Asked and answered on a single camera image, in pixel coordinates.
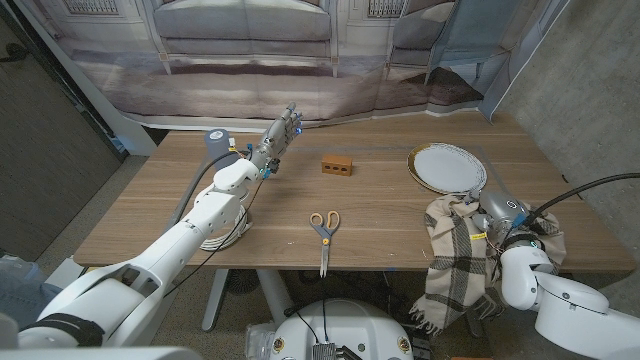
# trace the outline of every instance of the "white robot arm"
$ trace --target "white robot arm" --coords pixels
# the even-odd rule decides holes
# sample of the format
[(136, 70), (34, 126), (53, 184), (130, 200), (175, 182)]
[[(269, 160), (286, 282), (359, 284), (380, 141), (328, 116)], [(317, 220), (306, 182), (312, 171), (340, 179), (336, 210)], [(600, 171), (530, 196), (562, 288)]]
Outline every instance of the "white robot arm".
[(500, 256), (502, 294), (509, 305), (537, 311), (536, 330), (567, 350), (598, 359), (638, 357), (640, 319), (610, 309), (607, 298), (587, 285), (551, 275), (547, 254), (528, 241), (526, 229), (512, 231), (519, 213), (528, 215), (518, 200), (483, 191), (480, 208), (476, 224), (510, 244)]
[(219, 170), (194, 208), (143, 253), (89, 272), (65, 288), (38, 321), (18, 335), (19, 348), (131, 345), (149, 324), (171, 281), (202, 242), (233, 223), (248, 198), (247, 185), (277, 170), (299, 134), (301, 115), (289, 104), (265, 132), (250, 160)]

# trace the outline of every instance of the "plate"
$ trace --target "plate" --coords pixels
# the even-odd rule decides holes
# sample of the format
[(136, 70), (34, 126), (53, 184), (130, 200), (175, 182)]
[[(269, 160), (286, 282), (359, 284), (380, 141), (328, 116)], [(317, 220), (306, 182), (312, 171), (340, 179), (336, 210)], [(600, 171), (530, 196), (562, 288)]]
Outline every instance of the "plate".
[(449, 144), (416, 147), (409, 153), (407, 166), (416, 181), (441, 194), (469, 192), (487, 183), (487, 171), (480, 160)]

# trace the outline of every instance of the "printed backdrop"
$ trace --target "printed backdrop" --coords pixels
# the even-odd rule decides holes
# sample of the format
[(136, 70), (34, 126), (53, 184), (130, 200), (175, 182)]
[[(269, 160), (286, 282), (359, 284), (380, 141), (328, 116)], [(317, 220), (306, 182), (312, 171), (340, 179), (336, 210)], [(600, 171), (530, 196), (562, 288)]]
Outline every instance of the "printed backdrop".
[(490, 115), (566, 1), (23, 2), (117, 109), (188, 127), (290, 101), (317, 121)]

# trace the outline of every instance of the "concrete wall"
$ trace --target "concrete wall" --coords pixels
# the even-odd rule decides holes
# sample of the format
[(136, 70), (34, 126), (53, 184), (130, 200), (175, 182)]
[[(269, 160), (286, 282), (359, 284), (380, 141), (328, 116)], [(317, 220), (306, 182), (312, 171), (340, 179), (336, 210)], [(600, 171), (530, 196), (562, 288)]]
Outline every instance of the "concrete wall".
[[(573, 186), (640, 172), (638, 14), (635, 0), (571, 1), (498, 108), (516, 117)], [(640, 261), (640, 180), (583, 197)], [(592, 286), (598, 279), (579, 278)], [(602, 291), (613, 308), (640, 316), (639, 290), (636, 271)]]

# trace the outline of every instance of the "plaid cloth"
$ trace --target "plaid cloth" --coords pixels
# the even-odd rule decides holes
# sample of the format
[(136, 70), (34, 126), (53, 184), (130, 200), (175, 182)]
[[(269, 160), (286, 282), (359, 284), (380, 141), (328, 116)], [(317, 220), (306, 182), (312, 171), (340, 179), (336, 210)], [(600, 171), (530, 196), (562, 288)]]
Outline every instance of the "plaid cloth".
[[(418, 328), (433, 336), (474, 304), (480, 319), (498, 316), (505, 308), (493, 288), (500, 277), (498, 255), (486, 238), (472, 240), (472, 235), (482, 233), (471, 220), (478, 203), (465, 204), (462, 199), (463, 195), (440, 197), (429, 204), (424, 217), (435, 259), (427, 271), (425, 294), (410, 314)], [(557, 219), (543, 214), (530, 229), (540, 235), (541, 247), (557, 272), (566, 254)]]

